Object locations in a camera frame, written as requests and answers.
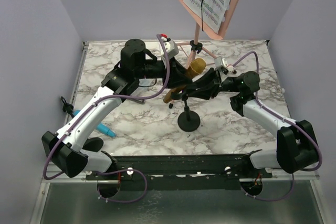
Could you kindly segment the gold microphone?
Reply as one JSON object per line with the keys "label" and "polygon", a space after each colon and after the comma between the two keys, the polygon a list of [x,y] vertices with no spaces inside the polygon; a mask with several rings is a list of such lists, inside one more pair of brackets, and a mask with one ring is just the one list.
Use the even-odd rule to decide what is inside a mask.
{"label": "gold microphone", "polygon": [[[193,78],[200,75],[204,71],[205,67],[206,67],[206,62],[202,58],[197,58],[190,63],[185,75],[189,79],[193,80]],[[173,100],[172,93],[179,93],[185,87],[186,85],[182,85],[177,88],[171,89],[163,98],[163,102],[170,103]]]}

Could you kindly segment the black desktop mic stand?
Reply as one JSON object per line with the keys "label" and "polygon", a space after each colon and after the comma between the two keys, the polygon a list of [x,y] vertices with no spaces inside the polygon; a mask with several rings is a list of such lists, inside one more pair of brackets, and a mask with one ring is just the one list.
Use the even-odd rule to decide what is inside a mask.
{"label": "black desktop mic stand", "polygon": [[171,98],[173,100],[182,100],[184,102],[184,111],[178,116],[177,124],[182,131],[193,132],[198,129],[201,123],[199,115],[190,110],[187,104],[188,94],[186,91],[181,93],[172,92]]}

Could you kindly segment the blue microphone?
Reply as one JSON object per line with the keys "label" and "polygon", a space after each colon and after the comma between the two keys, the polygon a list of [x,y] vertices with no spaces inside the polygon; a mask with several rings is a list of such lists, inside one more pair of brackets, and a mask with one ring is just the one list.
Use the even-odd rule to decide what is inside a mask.
{"label": "blue microphone", "polygon": [[116,137],[116,134],[113,130],[111,130],[109,127],[105,126],[104,124],[100,123],[96,127],[96,130],[99,131],[100,133],[110,136],[110,137]]}

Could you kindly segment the black round-base mic stand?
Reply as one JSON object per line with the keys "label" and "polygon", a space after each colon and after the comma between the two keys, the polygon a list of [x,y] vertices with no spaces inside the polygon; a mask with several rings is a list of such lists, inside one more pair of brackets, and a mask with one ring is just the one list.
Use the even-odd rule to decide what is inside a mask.
{"label": "black round-base mic stand", "polygon": [[[68,115],[70,115],[71,118],[74,118],[75,116],[73,112],[74,106],[68,103],[63,96],[61,96],[60,99],[61,99],[61,102],[63,103],[62,110],[66,112]],[[92,138],[88,138],[85,141],[82,148],[86,151],[98,152],[102,149],[102,147],[103,147],[103,140],[99,137],[92,137]]]}

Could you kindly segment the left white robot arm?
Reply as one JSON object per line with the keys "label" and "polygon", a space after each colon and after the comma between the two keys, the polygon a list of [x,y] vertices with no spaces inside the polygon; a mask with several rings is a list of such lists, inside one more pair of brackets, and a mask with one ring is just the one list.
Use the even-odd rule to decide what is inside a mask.
{"label": "left white robot arm", "polygon": [[141,79],[162,79],[162,88],[175,88],[192,81],[186,69],[175,59],[177,44],[163,34],[157,38],[161,59],[151,53],[140,39],[130,39],[120,51],[120,61],[105,76],[93,98],[55,133],[47,131],[41,140],[47,162],[73,178],[83,171],[98,172],[104,179],[116,175],[112,157],[103,151],[88,151],[83,146],[99,123],[139,87]]}

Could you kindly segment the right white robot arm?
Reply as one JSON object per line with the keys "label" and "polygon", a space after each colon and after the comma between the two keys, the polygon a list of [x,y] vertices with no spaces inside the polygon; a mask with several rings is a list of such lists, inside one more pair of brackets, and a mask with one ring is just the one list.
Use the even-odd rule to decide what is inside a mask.
{"label": "right white robot arm", "polygon": [[210,69],[188,85],[186,93],[189,97],[209,100],[220,92],[234,92],[235,96],[230,98],[232,110],[275,137],[274,150],[258,150],[247,155],[248,161],[241,165],[246,177],[255,177],[263,168],[282,169],[289,174],[318,169],[322,154],[311,123],[290,119],[261,103],[257,98],[259,83],[259,74],[254,71],[237,77],[222,77],[218,70]]}

